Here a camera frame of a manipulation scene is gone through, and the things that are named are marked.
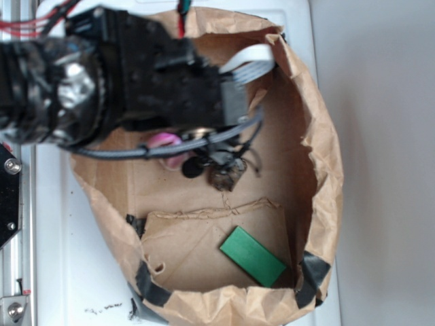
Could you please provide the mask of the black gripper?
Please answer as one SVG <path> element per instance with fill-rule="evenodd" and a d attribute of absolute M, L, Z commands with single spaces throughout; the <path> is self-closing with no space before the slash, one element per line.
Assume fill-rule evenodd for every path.
<path fill-rule="evenodd" d="M 127 11 L 95 7 L 67 20 L 102 70 L 103 127 L 127 130 L 227 128 L 248 115 L 247 95 L 190 39 Z"/>

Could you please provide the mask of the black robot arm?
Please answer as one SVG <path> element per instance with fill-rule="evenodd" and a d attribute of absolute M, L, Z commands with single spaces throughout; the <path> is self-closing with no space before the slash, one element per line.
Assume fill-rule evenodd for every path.
<path fill-rule="evenodd" d="M 1 131 L 13 143 L 86 147 L 117 128 L 221 129 L 247 113 L 232 73 L 125 11 L 95 7 L 62 37 L 1 44 Z"/>

